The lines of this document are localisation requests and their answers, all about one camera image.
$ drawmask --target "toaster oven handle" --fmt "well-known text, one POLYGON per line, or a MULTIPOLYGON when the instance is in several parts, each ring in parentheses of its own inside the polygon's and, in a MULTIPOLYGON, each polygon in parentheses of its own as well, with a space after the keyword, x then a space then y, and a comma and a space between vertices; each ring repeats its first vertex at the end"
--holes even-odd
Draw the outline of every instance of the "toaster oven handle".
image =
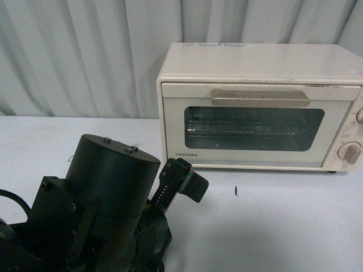
POLYGON ((212 104, 218 106, 283 108, 306 107, 309 98, 303 91, 226 91, 212 90, 212 104))

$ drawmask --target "curtain fold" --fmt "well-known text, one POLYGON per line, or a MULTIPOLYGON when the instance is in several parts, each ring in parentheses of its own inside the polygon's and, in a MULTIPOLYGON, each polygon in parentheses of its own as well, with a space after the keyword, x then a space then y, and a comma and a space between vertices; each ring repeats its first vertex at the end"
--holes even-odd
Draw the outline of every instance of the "curtain fold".
POLYGON ((0 0, 0 115, 158 118, 171 43, 339 44, 363 0, 0 0))

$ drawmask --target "dial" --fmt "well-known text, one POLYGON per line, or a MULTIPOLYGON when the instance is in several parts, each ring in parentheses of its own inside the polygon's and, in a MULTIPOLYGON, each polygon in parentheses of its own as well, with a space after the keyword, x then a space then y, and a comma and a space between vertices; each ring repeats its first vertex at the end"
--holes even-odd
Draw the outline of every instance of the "dial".
POLYGON ((361 108, 357 113, 357 120, 359 123, 363 124, 363 108, 361 108))
POLYGON ((339 158, 346 160, 347 163, 353 165, 357 162, 358 157, 361 155, 362 147, 359 143, 350 142, 342 145, 338 149, 339 158))

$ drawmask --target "toaster oven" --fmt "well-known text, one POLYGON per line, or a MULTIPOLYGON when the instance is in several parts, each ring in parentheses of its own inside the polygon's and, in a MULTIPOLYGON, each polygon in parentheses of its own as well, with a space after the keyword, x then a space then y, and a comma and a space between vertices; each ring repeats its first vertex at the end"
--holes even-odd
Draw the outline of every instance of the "toaster oven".
POLYGON ((164 160, 353 170, 362 85, 363 59, 338 45, 172 44, 157 79, 164 160))

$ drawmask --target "black cable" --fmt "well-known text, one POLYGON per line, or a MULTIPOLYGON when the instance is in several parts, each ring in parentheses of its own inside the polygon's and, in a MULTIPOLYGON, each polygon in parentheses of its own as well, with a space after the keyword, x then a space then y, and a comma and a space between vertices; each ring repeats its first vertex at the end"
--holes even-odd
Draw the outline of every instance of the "black cable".
POLYGON ((14 200, 17 204, 19 204, 23 208, 26 215, 29 216, 30 207, 20 196, 14 194, 12 192, 2 190, 2 189, 0 189, 0 196, 7 197, 7 198, 14 200))

